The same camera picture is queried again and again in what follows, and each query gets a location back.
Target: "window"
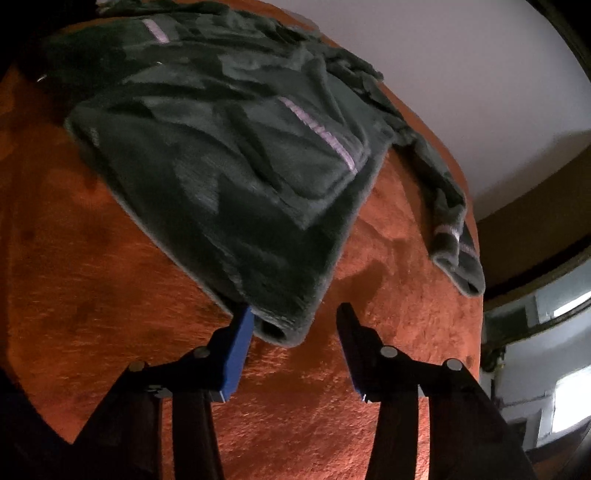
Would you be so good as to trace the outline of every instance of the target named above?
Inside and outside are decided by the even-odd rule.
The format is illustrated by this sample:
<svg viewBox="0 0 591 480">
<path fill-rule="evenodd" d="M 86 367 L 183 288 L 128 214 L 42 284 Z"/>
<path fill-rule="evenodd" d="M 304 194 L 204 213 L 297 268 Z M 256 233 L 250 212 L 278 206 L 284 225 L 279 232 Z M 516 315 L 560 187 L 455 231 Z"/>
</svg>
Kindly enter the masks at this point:
<svg viewBox="0 0 591 480">
<path fill-rule="evenodd" d="M 591 365 L 556 383 L 552 433 L 566 430 L 591 417 Z"/>
<path fill-rule="evenodd" d="M 573 301 L 570 301 L 565 305 L 562 305 L 559 309 L 556 309 L 552 314 L 552 318 L 560 317 L 561 315 L 570 312 L 571 310 L 585 303 L 589 299 L 591 299 L 591 291 L 582 294 L 579 298 L 574 299 Z"/>
</svg>

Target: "orange rug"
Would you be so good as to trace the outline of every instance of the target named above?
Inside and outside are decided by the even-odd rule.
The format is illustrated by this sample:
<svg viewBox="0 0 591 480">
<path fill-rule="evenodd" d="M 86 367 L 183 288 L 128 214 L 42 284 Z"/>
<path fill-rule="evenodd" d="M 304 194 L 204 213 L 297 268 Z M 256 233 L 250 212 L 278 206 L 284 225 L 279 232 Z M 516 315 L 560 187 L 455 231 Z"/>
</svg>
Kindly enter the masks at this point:
<svg viewBox="0 0 591 480">
<path fill-rule="evenodd" d="M 297 23 L 267 4 L 228 3 Z M 388 94 L 466 189 L 442 143 Z M 255 339 L 238 392 L 214 407 L 228 479 L 364 478 L 379 406 L 353 391 L 336 335 L 343 301 L 385 343 L 422 361 L 457 357 L 478 374 L 482 299 L 460 295 L 431 263 L 428 219 L 391 151 L 306 341 Z M 469 226 L 476 238 L 471 211 Z M 79 160 L 49 100 L 10 70 L 0 84 L 0 364 L 49 425 L 72 441 L 131 361 L 172 361 L 227 322 Z M 168 404 L 165 414 L 171 479 Z M 428 475 L 427 415 L 423 401 L 417 479 Z"/>
</svg>

